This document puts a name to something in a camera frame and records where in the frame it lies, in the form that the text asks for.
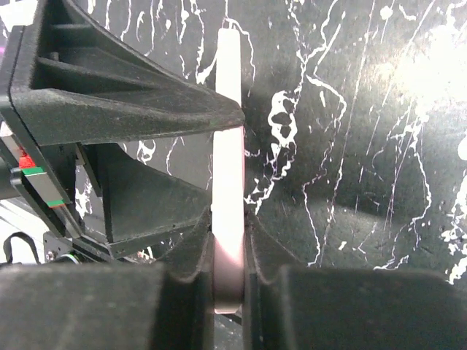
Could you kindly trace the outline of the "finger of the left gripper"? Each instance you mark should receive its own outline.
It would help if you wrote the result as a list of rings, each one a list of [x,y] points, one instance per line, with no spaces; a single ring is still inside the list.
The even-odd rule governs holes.
[[[189,231],[211,195],[134,160],[118,145],[96,147],[105,235],[112,255],[130,255]]]
[[[37,146],[103,144],[242,125],[229,98],[163,69],[73,1],[40,1],[7,42],[7,124]]]

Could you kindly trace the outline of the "pink phone case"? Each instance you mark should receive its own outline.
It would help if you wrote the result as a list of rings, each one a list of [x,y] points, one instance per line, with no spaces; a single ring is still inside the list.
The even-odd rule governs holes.
[[[242,104],[241,42],[234,28],[217,38],[215,91]],[[214,132],[212,233],[213,296],[217,314],[233,314],[244,295],[244,128]]]

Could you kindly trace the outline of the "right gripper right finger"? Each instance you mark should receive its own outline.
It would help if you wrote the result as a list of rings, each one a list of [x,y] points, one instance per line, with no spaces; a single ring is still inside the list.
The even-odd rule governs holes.
[[[464,349],[463,296],[431,272],[303,266],[248,213],[246,349]]]

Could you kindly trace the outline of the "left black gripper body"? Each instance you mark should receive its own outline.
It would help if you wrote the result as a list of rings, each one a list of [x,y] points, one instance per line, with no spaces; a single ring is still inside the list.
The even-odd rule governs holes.
[[[60,253],[96,262],[109,251],[92,238],[75,209],[75,170],[83,164],[96,190],[99,128],[108,103],[90,53],[104,33],[90,23],[15,26],[1,62],[1,157],[10,182],[49,228]]]

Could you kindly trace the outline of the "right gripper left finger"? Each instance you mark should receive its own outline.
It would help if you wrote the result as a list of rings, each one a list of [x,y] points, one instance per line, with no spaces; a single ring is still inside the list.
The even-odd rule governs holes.
[[[3,349],[212,349],[213,236],[204,211],[161,260],[1,269]]]

